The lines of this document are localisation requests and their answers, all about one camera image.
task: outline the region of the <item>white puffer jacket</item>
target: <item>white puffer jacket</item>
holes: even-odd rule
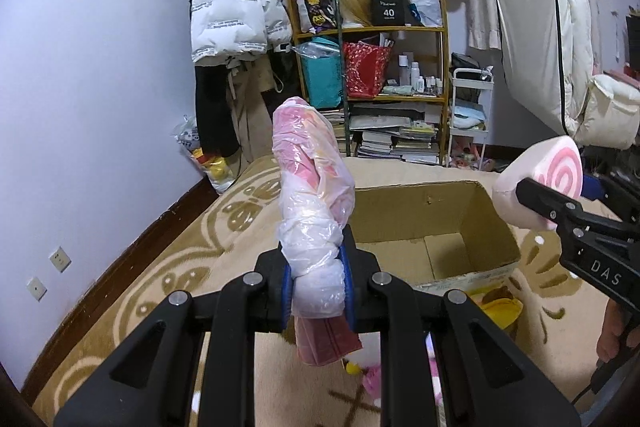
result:
[[[282,0],[192,1],[191,57],[199,66],[232,68],[290,39]]]

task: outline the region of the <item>red gift bag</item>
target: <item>red gift bag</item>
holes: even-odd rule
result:
[[[385,71],[390,58],[391,47],[373,46],[364,42],[345,42],[348,96],[377,96],[385,84]]]

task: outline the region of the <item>carpet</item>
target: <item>carpet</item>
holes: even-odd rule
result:
[[[496,174],[347,158],[356,186],[379,187],[476,180],[489,192]],[[47,382],[34,404],[48,424],[95,367],[140,321],[176,289],[194,295],[217,291],[252,270],[259,253],[277,246],[280,219],[278,167],[271,157],[254,162],[238,182],[204,212],[145,270],[95,323]],[[612,216],[600,203],[585,209]],[[516,342],[568,397],[589,380],[606,298],[559,266],[555,232],[513,229],[522,260],[508,285],[524,303]],[[196,389],[200,388],[204,355]],[[340,363],[307,367],[296,358],[294,332],[258,334],[255,409],[260,427],[374,427],[380,412],[359,377]],[[193,408],[197,409],[196,392]],[[196,413],[190,426],[196,426]]]

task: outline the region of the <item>human hand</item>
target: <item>human hand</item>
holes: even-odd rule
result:
[[[598,339],[596,352],[603,362],[609,362],[614,359],[620,351],[620,335],[625,330],[625,317],[623,309],[617,302],[609,299],[607,309],[604,312],[604,321],[602,323],[602,333]],[[626,345],[635,348],[640,344],[640,327],[629,333],[626,339]]]

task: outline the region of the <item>white metal cart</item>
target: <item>white metal cart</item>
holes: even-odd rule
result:
[[[459,78],[460,73],[478,73],[486,78],[486,80],[469,80],[468,78]],[[484,161],[484,149],[486,147],[486,140],[489,137],[488,122],[484,122],[484,129],[457,129],[453,127],[453,115],[456,112],[456,88],[468,87],[470,89],[478,90],[490,90],[491,99],[489,100],[489,107],[483,107],[485,116],[491,114],[491,106],[493,105],[493,90],[494,90],[494,75],[489,70],[475,70],[473,68],[458,68],[453,71],[453,77],[451,77],[451,84],[453,86],[453,99],[451,103],[451,116],[449,117],[449,148],[447,150],[446,161],[450,162],[451,159],[451,146],[453,144],[454,136],[466,136],[474,139],[482,139],[482,153],[480,155],[480,161],[478,162],[478,170],[482,169],[482,162]]]

